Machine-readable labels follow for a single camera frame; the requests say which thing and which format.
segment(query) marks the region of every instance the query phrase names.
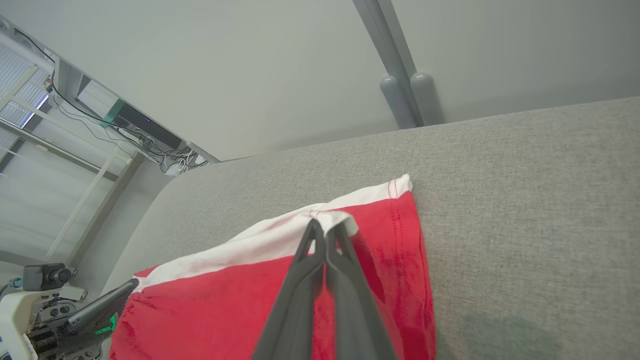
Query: red cloth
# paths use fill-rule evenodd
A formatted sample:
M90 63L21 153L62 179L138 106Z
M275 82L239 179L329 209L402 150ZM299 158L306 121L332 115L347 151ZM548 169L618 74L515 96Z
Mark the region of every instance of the red cloth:
M393 186L389 182L390 198ZM358 224L351 241L398 358L435 359L429 272L411 191L340 210ZM250 359L291 260L229 266L133 293L113 333L110 358ZM315 304L313 359L335 359L333 316L324 289Z

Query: floor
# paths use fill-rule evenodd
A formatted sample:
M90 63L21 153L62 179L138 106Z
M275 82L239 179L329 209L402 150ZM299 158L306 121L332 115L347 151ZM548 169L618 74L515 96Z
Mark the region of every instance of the floor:
M78 274L71 282L88 291L85 304L100 297L142 216L172 179L174 177L164 175L156 164L149 161L142 163L133 175L80 262Z

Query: red and white garment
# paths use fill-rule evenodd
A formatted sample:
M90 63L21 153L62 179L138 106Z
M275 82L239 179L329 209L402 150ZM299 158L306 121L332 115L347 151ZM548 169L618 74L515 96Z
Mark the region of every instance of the red and white garment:
M110 358L250 359L311 218L346 222L399 359L435 359L433 301L408 175L263 220L228 242L136 274ZM314 308L313 359L335 359L333 300Z

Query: gray couch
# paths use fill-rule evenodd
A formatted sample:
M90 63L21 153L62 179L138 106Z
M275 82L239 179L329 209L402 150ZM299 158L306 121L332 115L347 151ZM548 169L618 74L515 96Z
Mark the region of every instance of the gray couch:
M173 180L106 290L410 174L439 359L640 358L640 97L396 131Z

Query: red fabric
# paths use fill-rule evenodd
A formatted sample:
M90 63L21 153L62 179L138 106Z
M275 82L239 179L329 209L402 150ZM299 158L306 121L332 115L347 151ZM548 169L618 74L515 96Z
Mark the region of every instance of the red fabric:
M360 229L351 241L398 358L435 359L433 301L413 195L341 210ZM291 259L231 266L132 294L110 358L250 359ZM326 290L315 307L313 358L335 359L333 300Z

